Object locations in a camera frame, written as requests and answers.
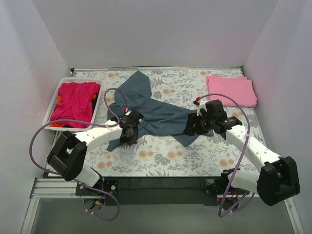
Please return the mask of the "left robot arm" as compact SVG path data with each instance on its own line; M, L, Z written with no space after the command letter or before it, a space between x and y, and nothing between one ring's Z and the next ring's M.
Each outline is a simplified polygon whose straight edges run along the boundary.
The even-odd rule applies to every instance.
M116 140L119 143L135 144L138 126L144 116L138 111L113 117L102 127L87 131L63 132L47 157L47 163L66 181L75 180L87 185L88 191L98 195L103 191L103 177L84 161L86 155L98 146Z

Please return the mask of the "blue-grey t-shirt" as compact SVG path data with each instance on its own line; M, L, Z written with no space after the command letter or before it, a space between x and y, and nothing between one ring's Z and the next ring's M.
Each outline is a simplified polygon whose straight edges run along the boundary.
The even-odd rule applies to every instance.
M138 111L144 116L144 121L139 125L139 138L144 135L172 136L184 147L198 138L198 135L183 134L188 114L193 113L193 110L152 99L151 84L147 75L136 71L118 89L125 97L116 91L115 102L109 107L120 116L127 103L130 111Z

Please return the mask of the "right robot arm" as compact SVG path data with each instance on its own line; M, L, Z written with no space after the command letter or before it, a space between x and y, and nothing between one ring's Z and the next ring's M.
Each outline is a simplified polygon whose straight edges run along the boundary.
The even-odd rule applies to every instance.
M204 135L214 131L239 149L258 170L251 175L241 169L228 169L214 180L211 188L218 193L233 193L240 189L259 195L261 200L273 206L300 193L300 183L295 160L282 157L268 149L236 117L228 117L220 100L194 101L197 112L188 114L185 135Z

